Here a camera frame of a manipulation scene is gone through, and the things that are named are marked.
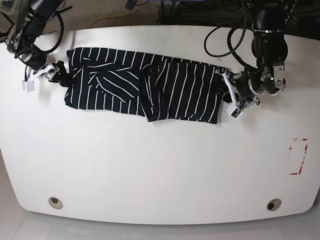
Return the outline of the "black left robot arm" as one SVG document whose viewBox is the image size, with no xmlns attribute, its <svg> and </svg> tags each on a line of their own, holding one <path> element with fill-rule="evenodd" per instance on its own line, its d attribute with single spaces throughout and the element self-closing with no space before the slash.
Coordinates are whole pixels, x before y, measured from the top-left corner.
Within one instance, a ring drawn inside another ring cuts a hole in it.
<svg viewBox="0 0 320 240">
<path fill-rule="evenodd" d="M 289 50 L 284 37 L 285 6 L 281 0 L 243 0 L 241 7 L 242 30 L 249 29 L 253 33 L 251 51 L 256 66 L 246 63 L 237 54 L 238 44 L 232 45 L 236 26 L 228 32 L 226 43 L 228 54 L 244 67 L 239 74 L 230 72 L 229 80 L 239 108 L 245 108 L 249 104 L 259 104 L 260 95 L 275 96 L 285 89 L 285 60 Z"/>
</svg>

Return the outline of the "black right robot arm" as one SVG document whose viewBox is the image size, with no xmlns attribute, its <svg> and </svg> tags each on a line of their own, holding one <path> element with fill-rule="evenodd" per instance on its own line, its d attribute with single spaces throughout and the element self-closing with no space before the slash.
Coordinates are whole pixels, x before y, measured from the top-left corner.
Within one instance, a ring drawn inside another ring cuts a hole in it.
<svg viewBox="0 0 320 240">
<path fill-rule="evenodd" d="M 27 6 L 19 11 L 17 23 L 12 27 L 5 44 L 8 52 L 14 54 L 24 65 L 23 86 L 32 86 L 35 79 L 45 78 L 62 87 L 73 85 L 72 77 L 67 73 L 63 61 L 49 63 L 48 57 L 61 44 L 64 36 L 64 22 L 61 17 L 61 0 L 29 0 Z M 48 21 L 57 17 L 60 25 L 56 44 L 49 50 L 42 50 L 35 45 L 35 40 L 42 33 Z"/>
</svg>

